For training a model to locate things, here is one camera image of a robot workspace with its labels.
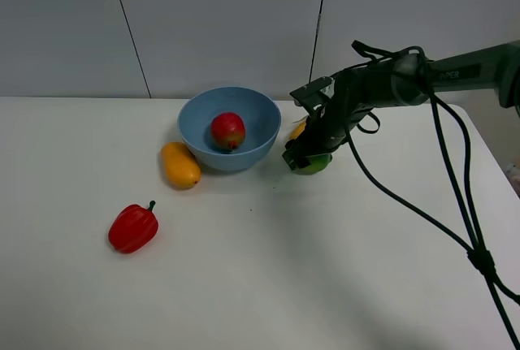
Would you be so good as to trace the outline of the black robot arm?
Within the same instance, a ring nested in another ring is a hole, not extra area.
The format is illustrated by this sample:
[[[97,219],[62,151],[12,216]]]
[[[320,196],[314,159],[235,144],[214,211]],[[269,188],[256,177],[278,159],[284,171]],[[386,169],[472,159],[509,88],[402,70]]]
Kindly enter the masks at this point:
[[[374,108],[418,106],[432,93],[494,89],[500,106],[514,106],[519,90],[519,44],[510,42],[441,60],[411,46],[390,52],[354,41],[365,62],[322,76],[290,93],[307,113],[305,128],[285,145],[295,171],[335,152]]]

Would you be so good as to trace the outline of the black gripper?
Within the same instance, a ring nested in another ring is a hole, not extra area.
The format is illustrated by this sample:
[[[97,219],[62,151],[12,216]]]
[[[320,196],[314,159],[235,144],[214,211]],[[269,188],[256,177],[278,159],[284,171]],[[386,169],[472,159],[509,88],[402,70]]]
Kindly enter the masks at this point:
[[[352,129],[351,120],[358,110],[366,108],[362,94],[366,80],[374,75],[370,68],[344,69],[330,75],[334,95],[306,121],[304,132],[290,143],[282,155],[291,171],[308,167],[307,157],[332,153],[346,140]]]

